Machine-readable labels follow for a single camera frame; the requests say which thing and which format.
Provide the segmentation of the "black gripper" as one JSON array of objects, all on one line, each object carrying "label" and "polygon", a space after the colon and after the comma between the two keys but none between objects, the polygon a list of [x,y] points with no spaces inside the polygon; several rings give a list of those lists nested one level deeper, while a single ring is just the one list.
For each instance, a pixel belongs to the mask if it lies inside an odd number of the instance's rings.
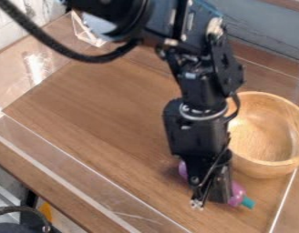
[{"label": "black gripper", "polygon": [[183,100],[172,99],[163,109],[169,153],[184,163],[192,190],[189,205],[203,210],[210,201],[227,204],[232,197],[230,135],[220,117],[210,121],[183,117]]}]

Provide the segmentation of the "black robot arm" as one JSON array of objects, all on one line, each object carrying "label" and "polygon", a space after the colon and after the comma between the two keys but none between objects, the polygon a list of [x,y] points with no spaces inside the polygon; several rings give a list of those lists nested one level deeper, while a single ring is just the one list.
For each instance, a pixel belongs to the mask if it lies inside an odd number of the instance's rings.
[{"label": "black robot arm", "polygon": [[243,66],[234,57],[224,19],[204,0],[66,0],[93,35],[144,44],[168,64],[181,96],[163,109],[169,152],[185,165],[191,206],[232,198],[228,123],[240,105]]}]

